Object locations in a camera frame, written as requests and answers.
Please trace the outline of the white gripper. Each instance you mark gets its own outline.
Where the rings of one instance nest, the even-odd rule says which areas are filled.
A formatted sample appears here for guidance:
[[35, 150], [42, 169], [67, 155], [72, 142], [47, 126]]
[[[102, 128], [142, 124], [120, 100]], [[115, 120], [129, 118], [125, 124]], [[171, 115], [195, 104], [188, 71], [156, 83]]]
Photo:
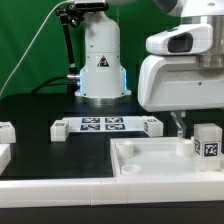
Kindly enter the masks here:
[[201, 68], [196, 56], [148, 56], [140, 68], [138, 102], [148, 112], [172, 111], [186, 137], [186, 110], [224, 108], [224, 69]]

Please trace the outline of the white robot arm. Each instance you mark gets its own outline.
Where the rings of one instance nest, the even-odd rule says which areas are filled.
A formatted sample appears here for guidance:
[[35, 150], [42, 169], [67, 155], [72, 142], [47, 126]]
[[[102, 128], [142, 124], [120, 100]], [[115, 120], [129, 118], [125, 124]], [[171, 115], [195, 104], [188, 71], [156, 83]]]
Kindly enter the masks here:
[[[124, 93], [119, 28], [104, 11], [126, 0], [74, 0], [86, 17], [86, 63], [80, 96], [96, 103]], [[150, 36], [139, 74], [138, 102], [148, 112], [169, 111], [186, 135], [187, 110], [224, 107], [224, 0], [153, 0], [181, 24]]]

